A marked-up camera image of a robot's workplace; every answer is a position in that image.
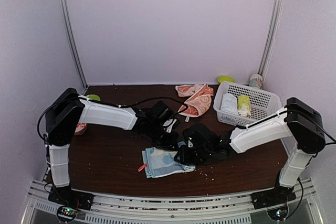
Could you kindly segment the blue polka dot towel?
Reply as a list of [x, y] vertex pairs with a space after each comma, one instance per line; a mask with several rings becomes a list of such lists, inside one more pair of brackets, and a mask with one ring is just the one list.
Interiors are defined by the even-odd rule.
[[175, 161], [176, 154], [176, 151], [166, 151], [156, 147], [146, 148], [142, 151], [143, 164], [138, 168], [138, 172], [144, 171], [147, 178], [161, 178], [195, 171], [195, 165], [184, 165]]

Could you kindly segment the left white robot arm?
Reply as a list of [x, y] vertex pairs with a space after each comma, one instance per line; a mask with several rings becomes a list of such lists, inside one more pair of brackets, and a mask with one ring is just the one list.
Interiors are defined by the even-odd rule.
[[46, 145], [56, 198], [71, 205], [76, 197], [70, 190], [69, 147], [78, 124], [96, 124], [135, 131], [149, 137], [157, 148], [174, 150], [178, 133], [168, 131], [177, 123], [175, 113], [162, 100], [151, 108], [116, 105], [90, 99], [74, 88], [65, 90], [45, 112]]

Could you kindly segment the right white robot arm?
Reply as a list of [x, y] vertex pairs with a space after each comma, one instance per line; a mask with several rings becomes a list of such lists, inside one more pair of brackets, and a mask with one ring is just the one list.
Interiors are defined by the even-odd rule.
[[293, 137], [296, 147], [279, 172], [278, 184], [269, 192], [272, 203], [279, 204], [289, 196], [300, 174], [313, 155], [325, 147], [322, 118], [319, 112], [297, 98], [259, 121], [226, 131], [221, 136], [204, 124], [194, 124], [183, 131], [177, 143], [175, 160], [186, 165], [221, 162], [280, 138]]

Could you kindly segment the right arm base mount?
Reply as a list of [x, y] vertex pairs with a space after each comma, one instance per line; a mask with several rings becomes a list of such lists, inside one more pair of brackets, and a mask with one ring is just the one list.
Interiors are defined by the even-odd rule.
[[268, 217], [277, 222], [289, 217], [288, 202], [295, 199], [294, 187], [281, 186], [279, 182], [272, 189], [251, 194], [254, 209], [266, 208]]

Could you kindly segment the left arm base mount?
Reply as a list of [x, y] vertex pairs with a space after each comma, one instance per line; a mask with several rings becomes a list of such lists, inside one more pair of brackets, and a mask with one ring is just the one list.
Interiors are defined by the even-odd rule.
[[63, 223], [69, 223], [76, 219], [81, 210], [90, 210], [94, 195], [72, 190], [71, 186], [56, 187], [51, 183], [48, 200], [59, 204], [56, 217]]

